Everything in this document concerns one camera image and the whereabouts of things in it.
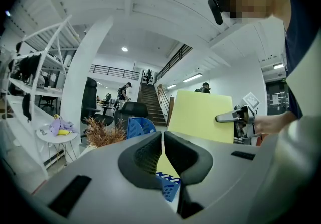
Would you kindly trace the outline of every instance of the gray machine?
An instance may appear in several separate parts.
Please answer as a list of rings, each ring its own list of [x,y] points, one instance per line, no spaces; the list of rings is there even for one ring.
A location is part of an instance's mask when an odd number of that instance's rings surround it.
[[[298,188],[313,177],[320,120],[292,122],[261,147],[176,132],[131,138],[68,165],[36,193],[35,203],[61,223],[268,223],[292,206]],[[162,140],[181,178],[177,212],[155,175]]]

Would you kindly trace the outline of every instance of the stair railing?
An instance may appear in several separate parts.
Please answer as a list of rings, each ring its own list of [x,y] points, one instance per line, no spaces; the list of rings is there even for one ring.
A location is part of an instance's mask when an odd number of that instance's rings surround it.
[[[157,87],[157,89],[158,89],[157,96],[158,96],[158,101],[160,103],[160,108],[162,109],[162,105],[164,106],[164,109],[167,114],[166,124],[168,126],[170,123],[170,119],[171,119],[171,115],[172,115],[172,111],[173,111],[173,107],[174,107],[174,97],[170,97],[170,100],[168,100],[168,98],[163,90],[162,85],[159,85]]]

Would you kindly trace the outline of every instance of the fluorescent light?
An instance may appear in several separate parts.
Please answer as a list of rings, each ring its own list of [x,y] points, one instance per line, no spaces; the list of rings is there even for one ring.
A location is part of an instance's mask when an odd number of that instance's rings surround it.
[[[280,63],[280,64],[274,65],[273,69],[279,69],[279,68],[283,68],[283,67],[284,67],[283,63]]]
[[[173,88],[174,86],[176,86],[176,85],[170,85],[169,87],[166,87],[166,89],[171,89],[171,88]]]
[[[193,79],[195,79],[195,78],[198,78],[198,77],[201,77],[202,76],[202,74],[196,74],[195,76],[193,76],[193,77],[190,77],[190,78],[188,78],[188,79],[185,79],[185,80],[183,80],[183,82],[189,82],[189,81],[191,81],[191,80],[193,80]]]

